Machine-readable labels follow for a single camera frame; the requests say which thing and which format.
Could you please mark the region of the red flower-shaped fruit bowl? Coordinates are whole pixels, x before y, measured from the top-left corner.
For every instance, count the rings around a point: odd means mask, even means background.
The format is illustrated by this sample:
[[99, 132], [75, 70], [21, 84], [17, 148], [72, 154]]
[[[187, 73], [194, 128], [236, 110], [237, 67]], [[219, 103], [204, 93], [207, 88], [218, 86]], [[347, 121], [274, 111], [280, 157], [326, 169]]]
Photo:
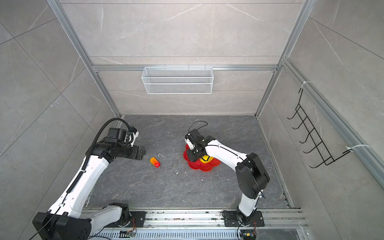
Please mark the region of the red flower-shaped fruit bowl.
[[183, 153], [184, 159], [188, 162], [188, 165], [193, 170], [201, 170], [203, 172], [210, 172], [214, 167], [217, 167], [221, 164], [219, 160], [214, 158], [211, 162], [207, 164], [203, 164], [200, 159], [198, 159], [196, 162], [191, 162], [188, 155], [187, 150], [189, 150], [188, 145], [186, 144], [186, 150]]

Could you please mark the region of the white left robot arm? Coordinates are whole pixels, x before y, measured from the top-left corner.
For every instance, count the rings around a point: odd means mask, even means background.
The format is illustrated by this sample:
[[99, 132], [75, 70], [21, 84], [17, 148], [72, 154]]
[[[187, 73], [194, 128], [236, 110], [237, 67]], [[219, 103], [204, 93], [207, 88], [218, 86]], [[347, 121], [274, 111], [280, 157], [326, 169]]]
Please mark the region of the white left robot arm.
[[66, 190], [47, 212], [39, 212], [34, 217], [33, 225], [41, 239], [87, 240], [107, 225], [124, 228], [133, 223], [127, 204], [112, 203], [90, 215], [82, 211], [91, 190], [110, 163], [116, 158], [142, 160], [145, 149], [134, 144], [138, 136], [138, 130], [121, 118], [112, 118], [100, 128]]

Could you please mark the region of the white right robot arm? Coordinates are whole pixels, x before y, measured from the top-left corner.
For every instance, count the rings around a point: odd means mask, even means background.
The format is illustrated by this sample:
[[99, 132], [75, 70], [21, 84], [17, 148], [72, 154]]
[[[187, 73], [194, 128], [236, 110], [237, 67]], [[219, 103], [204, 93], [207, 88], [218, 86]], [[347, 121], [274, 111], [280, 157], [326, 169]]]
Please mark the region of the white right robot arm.
[[236, 172], [242, 192], [237, 215], [243, 223], [251, 219], [256, 214], [259, 198], [270, 182], [270, 176], [259, 156], [237, 152], [211, 136], [204, 137], [197, 129], [185, 135], [185, 142], [189, 147], [187, 156], [192, 162], [202, 160], [204, 156], [213, 157]]

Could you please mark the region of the small orange red fake fruit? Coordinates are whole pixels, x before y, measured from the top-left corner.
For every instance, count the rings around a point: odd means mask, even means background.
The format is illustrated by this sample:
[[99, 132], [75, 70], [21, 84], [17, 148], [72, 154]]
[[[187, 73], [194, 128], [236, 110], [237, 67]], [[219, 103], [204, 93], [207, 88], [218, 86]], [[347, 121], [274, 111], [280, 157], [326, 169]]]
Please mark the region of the small orange red fake fruit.
[[156, 168], [159, 168], [161, 166], [160, 162], [155, 158], [155, 157], [152, 157], [150, 159], [150, 162], [152, 165], [154, 165]]

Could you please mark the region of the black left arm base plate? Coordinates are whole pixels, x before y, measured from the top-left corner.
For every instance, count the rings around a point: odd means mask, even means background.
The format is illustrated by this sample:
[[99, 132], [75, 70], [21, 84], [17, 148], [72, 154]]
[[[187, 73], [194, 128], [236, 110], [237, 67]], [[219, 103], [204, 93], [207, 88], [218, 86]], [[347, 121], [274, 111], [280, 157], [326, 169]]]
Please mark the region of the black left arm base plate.
[[130, 212], [130, 215], [127, 220], [117, 221], [115, 223], [110, 224], [109, 226], [131, 229], [133, 227], [142, 228], [146, 220], [146, 214], [147, 212], [145, 211]]

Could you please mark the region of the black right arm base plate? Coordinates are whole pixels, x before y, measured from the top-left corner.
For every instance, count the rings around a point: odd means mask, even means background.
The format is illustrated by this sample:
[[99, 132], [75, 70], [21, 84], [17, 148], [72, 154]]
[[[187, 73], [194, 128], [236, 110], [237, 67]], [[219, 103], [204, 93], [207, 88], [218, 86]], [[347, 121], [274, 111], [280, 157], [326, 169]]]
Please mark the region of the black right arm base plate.
[[239, 227], [242, 226], [253, 226], [253, 227], [264, 227], [264, 217], [262, 212], [254, 211], [250, 216], [246, 217], [240, 211], [222, 211], [222, 217], [224, 218], [226, 227]]

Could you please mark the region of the aluminium horizontal wall rail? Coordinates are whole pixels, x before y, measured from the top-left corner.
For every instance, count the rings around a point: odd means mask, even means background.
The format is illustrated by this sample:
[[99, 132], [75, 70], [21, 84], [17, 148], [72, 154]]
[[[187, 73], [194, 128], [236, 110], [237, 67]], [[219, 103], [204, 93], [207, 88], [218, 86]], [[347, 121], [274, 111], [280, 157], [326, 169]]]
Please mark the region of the aluminium horizontal wall rail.
[[192, 69], [192, 68], [202, 68], [207, 69], [211, 68], [214, 71], [275, 71], [278, 66], [277, 65], [270, 65], [270, 64], [255, 64], [255, 65], [197, 65], [197, 64], [163, 64], [163, 65], [93, 65], [93, 70], [96, 72], [100, 71], [143, 71], [144, 68], [160, 68], [160, 69], [167, 69], [167, 68], [179, 68], [179, 69]]

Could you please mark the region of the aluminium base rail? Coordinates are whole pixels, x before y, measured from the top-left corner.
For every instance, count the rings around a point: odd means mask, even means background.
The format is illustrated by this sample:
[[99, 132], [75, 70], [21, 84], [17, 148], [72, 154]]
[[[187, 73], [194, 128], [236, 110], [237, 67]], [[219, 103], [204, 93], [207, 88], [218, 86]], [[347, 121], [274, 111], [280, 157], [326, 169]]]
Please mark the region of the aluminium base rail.
[[248, 226], [242, 226], [222, 210], [138, 209], [134, 223], [125, 228], [113, 224], [96, 230], [91, 240], [311, 240], [307, 221], [299, 209], [262, 209]]

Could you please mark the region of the aluminium right wall rail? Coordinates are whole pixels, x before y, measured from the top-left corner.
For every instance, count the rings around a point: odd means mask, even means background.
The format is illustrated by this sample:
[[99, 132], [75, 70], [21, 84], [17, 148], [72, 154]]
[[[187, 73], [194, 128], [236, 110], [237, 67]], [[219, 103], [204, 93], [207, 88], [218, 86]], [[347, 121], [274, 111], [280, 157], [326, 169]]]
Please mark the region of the aluminium right wall rail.
[[347, 123], [347, 121], [337, 112], [331, 103], [326, 100], [320, 91], [312, 83], [310, 83], [310, 81], [290, 59], [284, 59], [282, 65], [287, 72], [291, 74], [293, 79], [300, 84], [298, 92], [300, 97], [302, 97], [303, 94], [306, 94], [347, 144], [347, 149], [342, 153], [342, 156], [353, 152], [368, 169], [379, 185], [383, 187], [384, 161], [351, 127], [351, 125]]

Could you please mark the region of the aluminium corner frame post left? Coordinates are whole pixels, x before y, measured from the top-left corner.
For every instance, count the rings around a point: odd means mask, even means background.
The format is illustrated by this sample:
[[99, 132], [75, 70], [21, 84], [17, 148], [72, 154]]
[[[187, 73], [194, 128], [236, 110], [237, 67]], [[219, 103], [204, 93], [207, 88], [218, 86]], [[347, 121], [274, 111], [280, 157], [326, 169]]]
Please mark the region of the aluminium corner frame post left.
[[53, 13], [57, 17], [59, 23], [61, 24], [62, 28], [64, 29], [66, 35], [68, 36], [69, 40], [71, 41], [73, 47], [75, 48], [76, 52], [78, 53], [80, 59], [84, 63], [87, 71], [89, 72], [91, 78], [94, 80], [95, 84], [101, 91], [103, 97], [105, 98], [107, 104], [111, 108], [112, 112], [116, 117], [121, 117], [121, 113], [119, 112], [115, 102], [113, 101], [109, 91], [107, 90], [105, 84], [103, 83], [101, 77], [99, 74], [93, 69], [93, 64], [91, 61], [90, 56], [88, 55], [85, 47], [81, 43], [76, 31], [74, 30], [67, 14], [64, 11], [64, 8], [62, 7], [60, 1], [57, 0], [47, 0], [49, 6], [51, 7]]

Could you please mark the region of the aluminium corner frame post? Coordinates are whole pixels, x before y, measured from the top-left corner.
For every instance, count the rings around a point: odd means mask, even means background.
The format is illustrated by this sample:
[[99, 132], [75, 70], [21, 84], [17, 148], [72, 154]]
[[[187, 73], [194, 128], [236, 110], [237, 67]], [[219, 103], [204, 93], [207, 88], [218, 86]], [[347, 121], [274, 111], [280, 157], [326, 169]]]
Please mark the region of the aluminium corner frame post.
[[255, 113], [255, 117], [257, 120], [260, 119], [262, 112], [267, 104], [267, 101], [273, 91], [273, 88], [275, 87], [277, 80], [282, 72], [283, 69], [283, 62], [287, 60], [316, 4], [316, 0], [305, 0], [303, 3], [303, 7], [299, 13], [299, 16], [296, 20], [296, 23], [293, 27], [293, 30], [287, 40], [287, 43], [283, 49], [283, 52], [279, 58], [279, 61], [277, 63], [276, 69], [273, 71], [273, 74], [271, 76], [271, 79], [267, 85], [267, 88], [264, 92], [264, 95], [259, 103], [259, 106], [257, 108], [257, 111]]
[[87, 71], [89, 72], [91, 78], [94, 80], [95, 84], [101, 91], [103, 97], [105, 98], [107, 104], [111, 108], [112, 112], [116, 117], [121, 117], [121, 113], [119, 112], [115, 102], [113, 101], [109, 91], [107, 90], [105, 84], [103, 83], [101, 77], [99, 74], [93, 69], [93, 64], [91, 61], [90, 56], [88, 55], [85, 47], [81, 43], [76, 31], [74, 30], [67, 14], [64, 11], [64, 8], [62, 7], [60, 1], [57, 0], [47, 0], [49, 6], [51, 7], [53, 13], [57, 17], [59, 23], [61, 24], [62, 28], [64, 29], [66, 35], [68, 36], [69, 40], [71, 41], [73, 47], [75, 48], [76, 52], [78, 53], [80, 59], [84, 63]]

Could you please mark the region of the aluminium corner frame post right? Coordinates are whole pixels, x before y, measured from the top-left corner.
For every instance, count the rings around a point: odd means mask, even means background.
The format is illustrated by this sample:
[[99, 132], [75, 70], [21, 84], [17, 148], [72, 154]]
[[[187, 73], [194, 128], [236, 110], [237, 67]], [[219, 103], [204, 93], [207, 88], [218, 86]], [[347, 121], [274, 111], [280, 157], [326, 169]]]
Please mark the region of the aluminium corner frame post right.
[[259, 106], [257, 108], [257, 111], [255, 113], [255, 117], [257, 120], [260, 119], [262, 112], [267, 104], [267, 101], [273, 91], [273, 88], [275, 87], [277, 80], [282, 72], [283, 69], [283, 62], [287, 60], [316, 4], [316, 0], [305, 0], [303, 3], [303, 7], [299, 13], [299, 16], [296, 20], [296, 23], [293, 27], [293, 30], [287, 40], [287, 43], [283, 49], [283, 52], [279, 58], [279, 61], [277, 63], [276, 69], [273, 71], [273, 74], [271, 76], [271, 79], [267, 85], [267, 88], [264, 92], [264, 95], [259, 103]]

